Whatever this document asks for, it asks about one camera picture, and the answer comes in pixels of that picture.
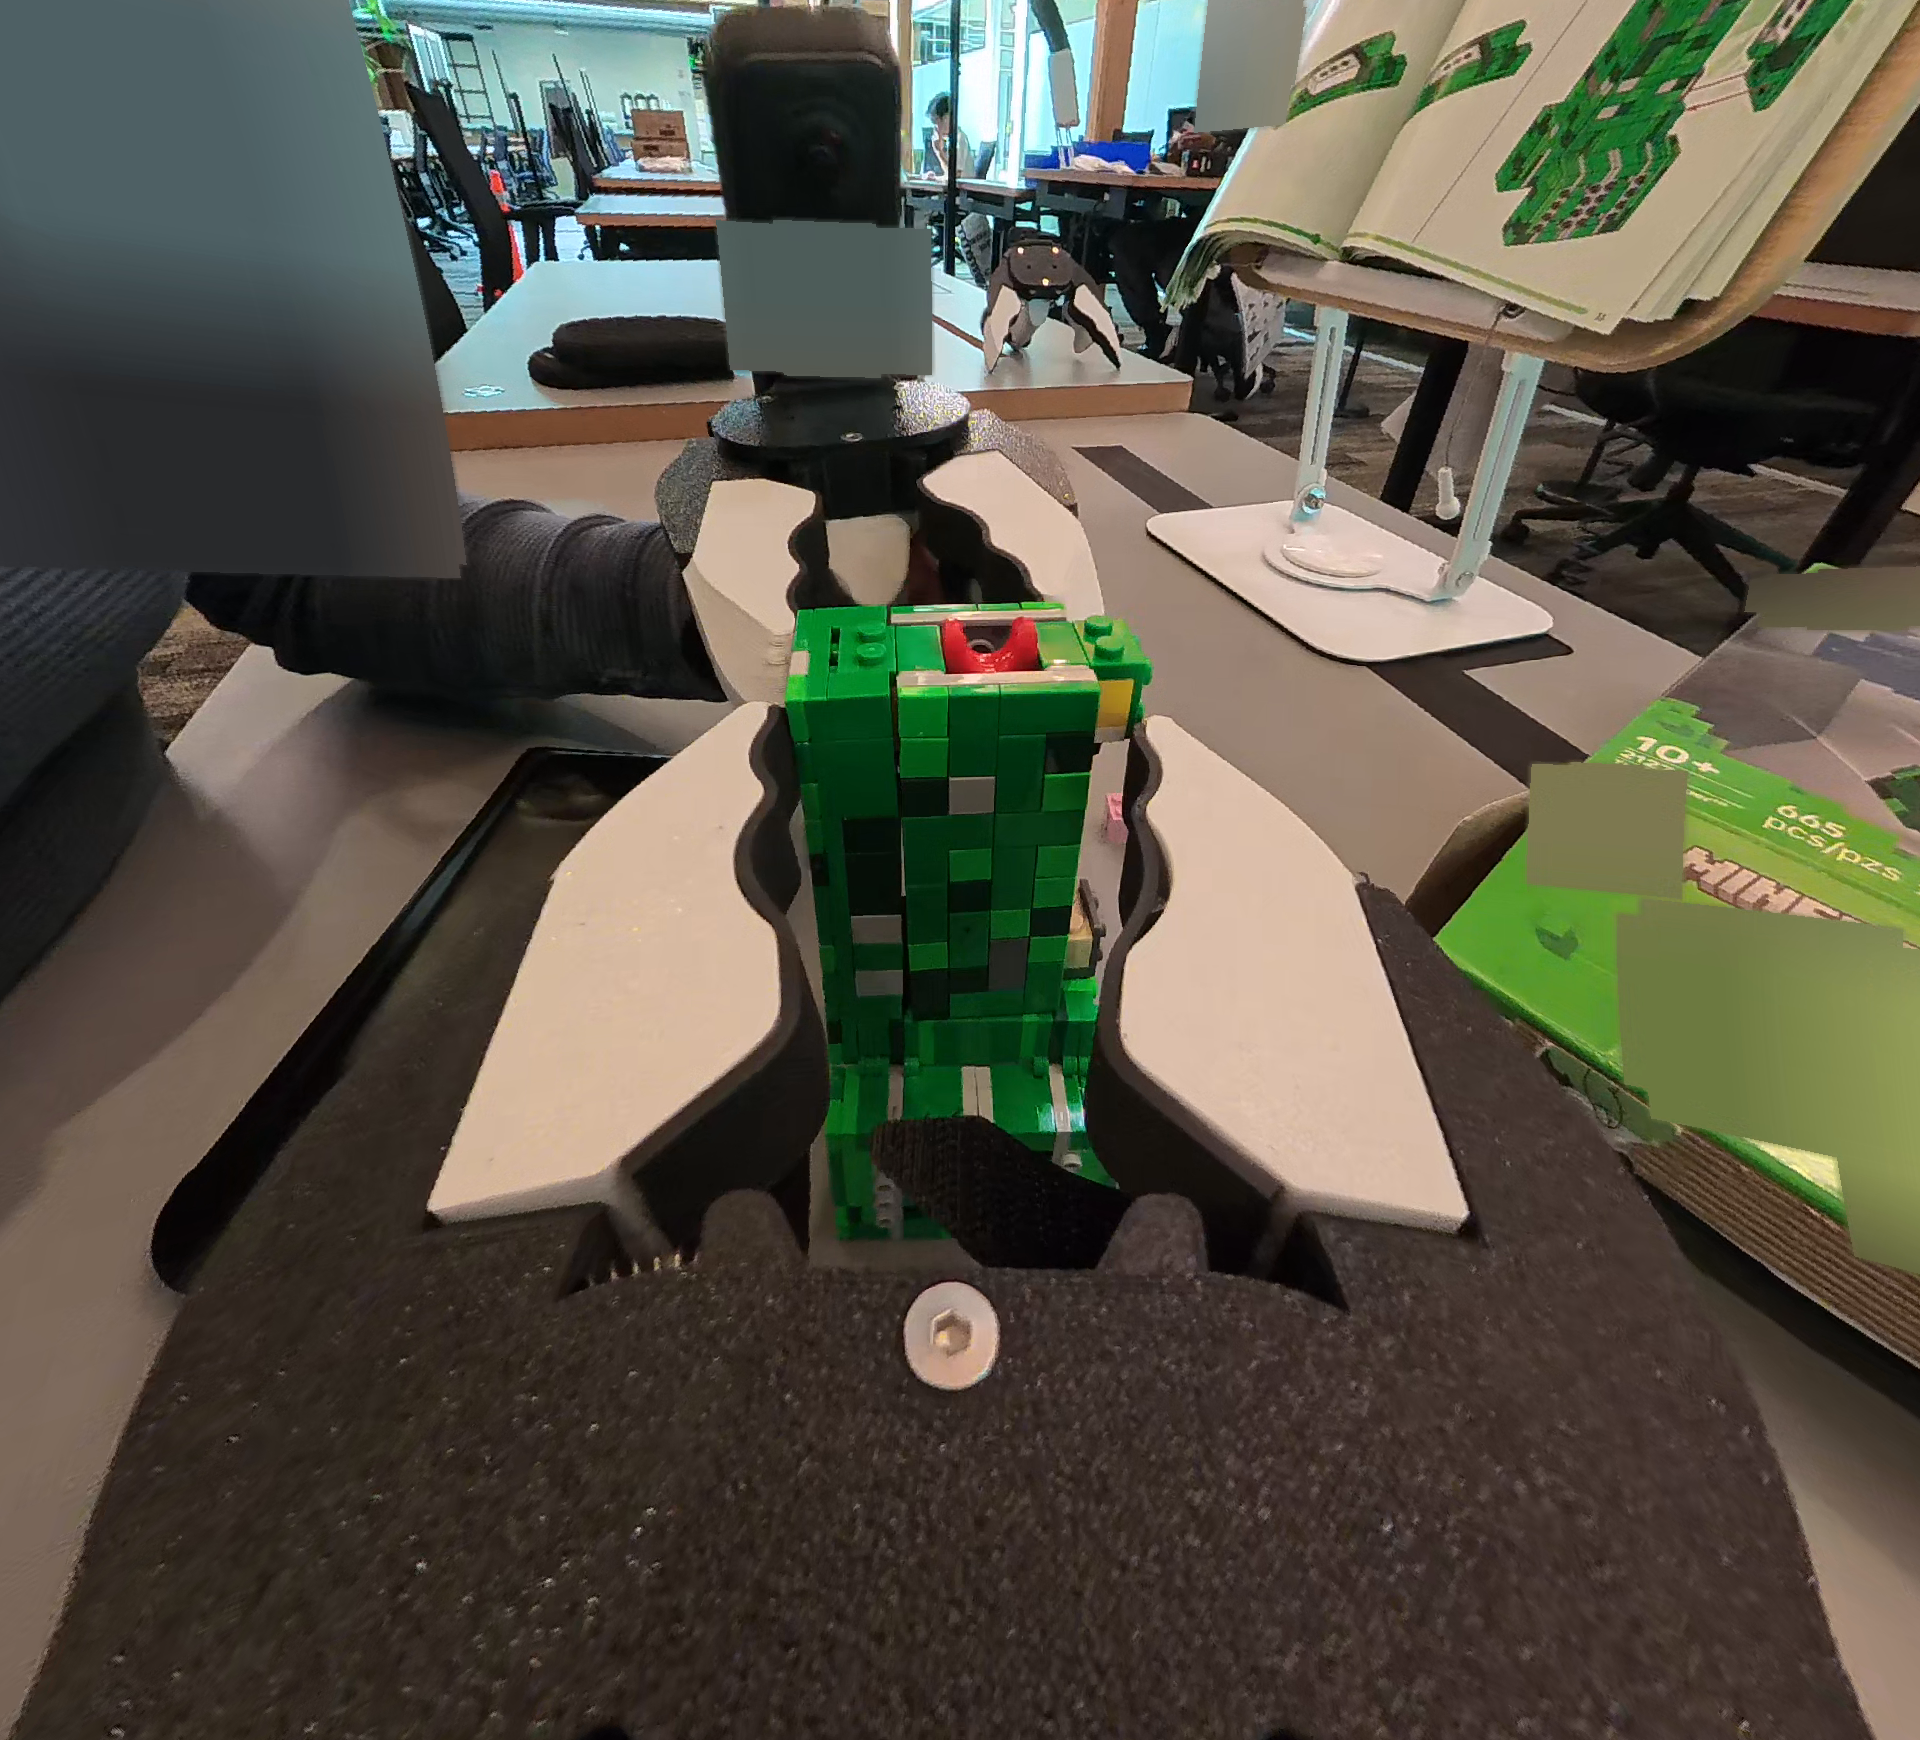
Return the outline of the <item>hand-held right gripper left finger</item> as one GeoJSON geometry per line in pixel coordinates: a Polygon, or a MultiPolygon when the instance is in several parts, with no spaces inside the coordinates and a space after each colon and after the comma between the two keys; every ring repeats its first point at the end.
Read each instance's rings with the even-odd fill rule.
{"type": "Polygon", "coordinates": [[[700,1228],[736,1189],[805,1226],[828,1044],[788,923],[801,867],[786,715],[744,703],[556,869],[428,1214],[599,1208],[700,1228]]]}

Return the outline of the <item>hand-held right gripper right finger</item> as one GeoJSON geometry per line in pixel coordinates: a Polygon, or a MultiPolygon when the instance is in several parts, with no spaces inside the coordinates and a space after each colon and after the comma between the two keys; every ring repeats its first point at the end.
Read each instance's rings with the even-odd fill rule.
{"type": "Polygon", "coordinates": [[[1131,739],[1131,843],[1086,1126],[1133,1195],[1212,1242],[1298,1216],[1456,1235],[1469,1206],[1354,875],[1175,720],[1131,739]]]}

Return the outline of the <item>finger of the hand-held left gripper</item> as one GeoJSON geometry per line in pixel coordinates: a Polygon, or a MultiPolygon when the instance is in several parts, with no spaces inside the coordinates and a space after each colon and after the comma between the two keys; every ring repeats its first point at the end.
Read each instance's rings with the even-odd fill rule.
{"type": "Polygon", "coordinates": [[[1069,620],[1108,613],[1075,514],[1001,453],[962,453],[918,481],[918,537],[946,595],[1052,600],[1069,620]]]}
{"type": "Polygon", "coordinates": [[[794,541],[817,495],[776,480],[718,480],[683,583],[707,661],[736,702],[782,705],[794,651],[794,541]]]}

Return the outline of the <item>green lego creeper model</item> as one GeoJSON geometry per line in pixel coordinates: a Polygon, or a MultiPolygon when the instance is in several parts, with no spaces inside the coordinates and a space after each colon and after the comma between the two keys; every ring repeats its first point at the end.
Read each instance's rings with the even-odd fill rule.
{"type": "Polygon", "coordinates": [[[1143,720],[1131,626],[1050,600],[808,607],[784,705],[804,797],[844,1242],[929,1240],[877,1178],[887,1123],[975,1119],[1104,1180],[1082,1093],[1093,756],[1143,720]]]}

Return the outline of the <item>person's left forearm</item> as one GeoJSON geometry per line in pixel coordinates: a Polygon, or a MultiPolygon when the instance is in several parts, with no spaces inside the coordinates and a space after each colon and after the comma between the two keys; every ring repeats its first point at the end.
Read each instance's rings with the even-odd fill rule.
{"type": "Polygon", "coordinates": [[[187,598],[291,671],[388,694],[725,697],[659,526],[469,495],[461,526],[456,578],[203,574],[187,598]]]}

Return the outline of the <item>green lego set box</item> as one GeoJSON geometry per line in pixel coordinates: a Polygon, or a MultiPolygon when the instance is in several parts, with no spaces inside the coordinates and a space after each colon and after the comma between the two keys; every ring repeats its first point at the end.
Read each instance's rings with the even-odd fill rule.
{"type": "Polygon", "coordinates": [[[1608,739],[1441,928],[1636,1128],[1757,1155],[1916,1274],[1918,632],[1816,572],[1608,739]]]}

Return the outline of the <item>lego instruction booklet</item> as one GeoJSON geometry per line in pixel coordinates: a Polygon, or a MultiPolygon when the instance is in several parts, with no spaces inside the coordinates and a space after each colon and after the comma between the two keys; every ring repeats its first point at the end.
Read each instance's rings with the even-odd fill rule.
{"type": "Polygon", "coordinates": [[[1320,0],[1169,298],[1232,251],[1408,265],[1573,327],[1716,298],[1916,0],[1320,0]]]}

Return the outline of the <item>black tray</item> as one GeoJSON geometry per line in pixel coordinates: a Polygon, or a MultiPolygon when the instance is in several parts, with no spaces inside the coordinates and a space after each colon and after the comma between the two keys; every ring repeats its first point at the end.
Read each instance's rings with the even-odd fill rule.
{"type": "Polygon", "coordinates": [[[349,1051],[397,985],[475,863],[532,822],[592,822],[655,770],[663,755],[530,749],[441,857],[349,979],[252,1090],[157,1216],[151,1263],[162,1288],[187,1294],[234,1214],[286,1140],[336,1083],[349,1051]]]}

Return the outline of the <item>black foam pad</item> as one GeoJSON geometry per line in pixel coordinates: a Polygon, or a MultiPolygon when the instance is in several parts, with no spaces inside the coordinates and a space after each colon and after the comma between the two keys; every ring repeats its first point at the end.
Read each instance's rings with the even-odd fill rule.
{"type": "Polygon", "coordinates": [[[532,383],[603,392],[731,381],[721,321],[694,316],[599,316],[559,323],[527,360],[532,383]]]}

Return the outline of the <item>spare hand-held gripper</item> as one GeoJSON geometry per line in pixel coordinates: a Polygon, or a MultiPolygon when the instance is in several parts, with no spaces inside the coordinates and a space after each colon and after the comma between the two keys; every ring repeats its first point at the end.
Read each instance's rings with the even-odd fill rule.
{"type": "Polygon", "coordinates": [[[1007,354],[1021,354],[1035,329],[1030,314],[1041,306],[1047,317],[1071,329],[1071,350],[1096,348],[1114,367],[1120,366],[1117,323],[1108,314],[1099,284],[1064,251],[1056,236],[1014,230],[986,286],[979,317],[979,351],[986,371],[1007,354]]]}

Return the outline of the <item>white book stand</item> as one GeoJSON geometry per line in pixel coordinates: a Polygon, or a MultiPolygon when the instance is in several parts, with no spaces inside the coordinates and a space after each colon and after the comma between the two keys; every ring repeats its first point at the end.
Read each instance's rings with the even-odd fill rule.
{"type": "Polygon", "coordinates": [[[1789,269],[1776,249],[1756,251],[1719,301],[1656,327],[1624,325],[1610,335],[1576,333],[1410,274],[1315,265],[1290,254],[1275,254],[1261,274],[1281,298],[1317,310],[1290,494],[1263,506],[1161,514],[1147,532],[1305,646],[1366,666],[1546,632],[1545,607],[1478,579],[1545,364],[1594,373],[1662,373],[1700,348],[1721,345],[1733,323],[1747,317],[1916,339],[1916,270],[1828,263],[1789,269]],[[1370,515],[1331,506],[1327,451],[1356,317],[1438,335],[1458,356],[1469,350],[1496,356],[1496,389],[1477,420],[1472,486],[1447,555],[1380,528],[1370,515]]]}

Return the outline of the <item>wood-edged desk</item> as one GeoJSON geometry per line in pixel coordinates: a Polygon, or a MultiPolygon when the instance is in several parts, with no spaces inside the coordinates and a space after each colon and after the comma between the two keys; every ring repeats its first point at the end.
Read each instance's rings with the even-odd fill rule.
{"type": "MultiPolygon", "coordinates": [[[[1066,323],[1044,319],[1020,356],[986,367],[979,289],[932,278],[934,383],[1009,423],[1182,413],[1191,379],[1125,351],[1111,366],[1078,354],[1066,323]]],[[[706,263],[542,263],[436,364],[448,441],[456,451],[691,437],[752,393],[750,378],[561,392],[535,383],[527,361],[577,317],[719,317],[719,269],[706,263]]]]}

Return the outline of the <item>person's torso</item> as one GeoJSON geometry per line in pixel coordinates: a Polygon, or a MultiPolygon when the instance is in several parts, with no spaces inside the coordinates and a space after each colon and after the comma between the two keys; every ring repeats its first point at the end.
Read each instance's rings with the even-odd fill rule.
{"type": "Polygon", "coordinates": [[[182,606],[165,572],[1,574],[1,989],[101,889],[162,780],[137,668],[182,606]]]}

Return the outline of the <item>black office chair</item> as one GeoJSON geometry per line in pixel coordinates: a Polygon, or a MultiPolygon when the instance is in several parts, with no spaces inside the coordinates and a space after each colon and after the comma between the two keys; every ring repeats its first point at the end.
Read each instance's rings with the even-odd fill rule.
{"type": "Polygon", "coordinates": [[[1648,449],[1626,488],[1590,476],[1546,481],[1503,529],[1524,541],[1531,524],[1612,520],[1581,541],[1549,581],[1571,585],[1599,555],[1628,547],[1639,560],[1676,544],[1738,602],[1746,581],[1730,554],[1794,572],[1787,555],[1701,511],[1700,473],[1750,477],[1761,461],[1792,458],[1821,469],[1853,469],[1888,432],[1916,378],[1916,341],[1750,319],[1701,351],[1654,370],[1573,373],[1575,395],[1648,449]]]}

